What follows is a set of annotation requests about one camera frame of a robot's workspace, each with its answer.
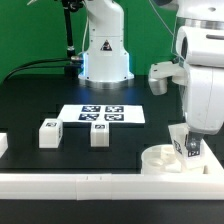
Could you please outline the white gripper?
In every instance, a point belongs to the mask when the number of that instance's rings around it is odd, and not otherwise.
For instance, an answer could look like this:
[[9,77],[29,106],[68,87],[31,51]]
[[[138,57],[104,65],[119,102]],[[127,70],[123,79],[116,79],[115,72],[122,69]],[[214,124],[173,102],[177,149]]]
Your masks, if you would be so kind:
[[224,69],[184,64],[186,86],[182,98],[189,132],[185,147],[199,151],[202,134],[216,134],[224,124]]

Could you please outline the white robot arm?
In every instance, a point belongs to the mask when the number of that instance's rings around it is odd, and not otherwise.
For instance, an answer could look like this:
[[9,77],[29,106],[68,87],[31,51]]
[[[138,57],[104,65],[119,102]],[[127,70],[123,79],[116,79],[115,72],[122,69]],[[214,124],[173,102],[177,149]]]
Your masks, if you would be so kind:
[[[176,62],[153,64],[149,85],[167,92],[167,79],[182,88],[185,147],[198,150],[206,134],[224,125],[224,0],[150,0],[176,12],[172,52]],[[133,78],[123,46],[124,12],[113,0],[86,0],[90,45],[83,53],[79,79],[96,87],[114,87]]]

